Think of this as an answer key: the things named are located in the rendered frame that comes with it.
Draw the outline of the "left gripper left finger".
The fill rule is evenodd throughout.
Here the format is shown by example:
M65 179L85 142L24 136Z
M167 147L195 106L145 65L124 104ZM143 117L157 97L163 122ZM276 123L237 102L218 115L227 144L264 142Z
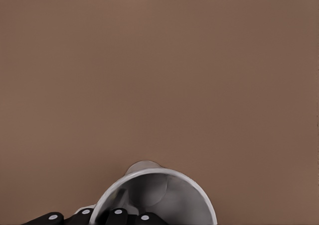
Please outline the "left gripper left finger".
M82 207L68 218L60 212L49 212L21 225L89 225L94 208L95 205Z

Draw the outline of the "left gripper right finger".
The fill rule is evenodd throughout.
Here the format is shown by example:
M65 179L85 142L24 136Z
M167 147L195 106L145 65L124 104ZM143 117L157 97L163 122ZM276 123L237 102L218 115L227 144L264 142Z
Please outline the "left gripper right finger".
M112 203L105 225L169 225L152 212L130 203L127 189L120 189Z

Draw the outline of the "white IKEA cup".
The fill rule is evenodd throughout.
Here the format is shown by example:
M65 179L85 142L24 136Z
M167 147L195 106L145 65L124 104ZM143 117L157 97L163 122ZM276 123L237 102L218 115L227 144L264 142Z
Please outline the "white IKEA cup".
M208 195L194 180L149 160L133 164L105 191L89 225L105 225L107 216L119 209L143 222L156 215L167 225L217 225Z

